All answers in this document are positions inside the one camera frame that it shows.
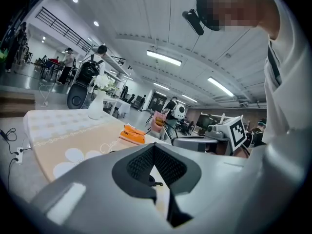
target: pink chair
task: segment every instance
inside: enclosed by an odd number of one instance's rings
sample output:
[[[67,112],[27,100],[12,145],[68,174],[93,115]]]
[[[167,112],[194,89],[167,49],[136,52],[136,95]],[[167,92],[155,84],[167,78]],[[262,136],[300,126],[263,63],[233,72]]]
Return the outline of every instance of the pink chair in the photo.
[[[163,115],[161,114],[160,112],[158,111],[155,111],[154,112],[154,116],[153,116],[153,119],[152,119],[152,122],[151,122],[151,127],[148,129],[149,131],[147,133],[149,133],[150,131],[155,131],[157,133],[160,133],[161,129],[162,129],[162,126],[158,126],[155,122],[156,122],[156,118],[161,118],[163,121],[166,120],[166,116],[167,115]]]

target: ceiling light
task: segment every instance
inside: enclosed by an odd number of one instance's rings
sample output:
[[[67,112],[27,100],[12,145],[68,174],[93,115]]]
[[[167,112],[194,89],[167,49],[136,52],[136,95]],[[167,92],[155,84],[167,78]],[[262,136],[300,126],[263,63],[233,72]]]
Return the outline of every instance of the ceiling light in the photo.
[[[162,96],[167,97],[166,95],[164,95],[164,94],[162,94],[162,93],[160,93],[160,92],[157,92],[157,91],[156,91],[156,93],[158,93],[158,94],[160,94],[160,95],[162,95]]]
[[[182,102],[182,101],[180,101],[180,100],[178,100],[178,99],[177,99],[177,101],[180,102],[180,103],[182,103],[182,104],[184,104],[184,105],[186,105],[186,103],[184,103],[184,102]]]
[[[183,97],[185,97],[186,99],[189,99],[189,100],[191,100],[191,101],[193,101],[193,102],[196,102],[196,103],[198,103],[198,101],[197,100],[194,100],[194,99],[192,99],[192,98],[189,98],[189,97],[187,97],[187,96],[185,96],[185,95],[182,95]]]
[[[182,64],[182,62],[180,60],[174,59],[172,57],[169,57],[169,56],[166,56],[163,54],[156,53],[154,51],[148,50],[146,53],[148,56],[170,62],[170,63],[177,65],[177,66],[181,66],[181,64]]]
[[[154,83],[154,85],[156,85],[156,86],[158,86],[158,87],[161,87],[161,88],[163,88],[163,89],[166,89],[166,90],[170,90],[169,88],[166,88],[166,87],[164,87],[164,86],[161,86],[161,85],[159,85],[159,84],[157,84],[157,83]]]
[[[223,90],[226,94],[228,94],[231,97],[234,97],[234,95],[228,90],[226,89],[224,86],[222,86],[219,82],[217,82],[215,79],[213,78],[209,78],[208,81],[210,81],[212,84],[216,85],[218,88],[220,88],[221,90]]]

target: power strip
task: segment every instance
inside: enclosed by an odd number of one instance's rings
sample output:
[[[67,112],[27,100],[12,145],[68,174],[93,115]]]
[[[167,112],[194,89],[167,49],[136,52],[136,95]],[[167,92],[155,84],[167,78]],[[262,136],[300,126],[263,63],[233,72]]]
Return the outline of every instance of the power strip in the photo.
[[[23,150],[21,147],[17,148],[17,152],[19,153],[19,155],[15,154],[15,158],[18,159],[18,161],[16,161],[17,164],[22,164],[23,163]]]

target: flower pattern on tablecloth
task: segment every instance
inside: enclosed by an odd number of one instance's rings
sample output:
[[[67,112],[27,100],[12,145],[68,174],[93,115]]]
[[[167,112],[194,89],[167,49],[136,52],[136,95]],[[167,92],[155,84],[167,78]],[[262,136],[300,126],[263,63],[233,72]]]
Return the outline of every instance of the flower pattern on tablecloth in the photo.
[[[98,151],[88,151],[84,156],[81,150],[77,148],[70,148],[65,152],[65,156],[70,162],[62,162],[57,164],[53,169],[53,175],[55,179],[57,179],[81,162],[100,155],[102,154]]]

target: wooden step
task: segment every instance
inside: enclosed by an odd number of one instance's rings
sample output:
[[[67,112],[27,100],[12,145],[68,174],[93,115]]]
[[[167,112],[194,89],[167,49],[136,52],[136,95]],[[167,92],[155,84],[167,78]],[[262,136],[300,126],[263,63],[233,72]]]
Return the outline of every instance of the wooden step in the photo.
[[[0,118],[24,117],[31,110],[35,110],[34,103],[0,103]]]
[[[0,105],[8,103],[35,104],[35,95],[0,91]]]

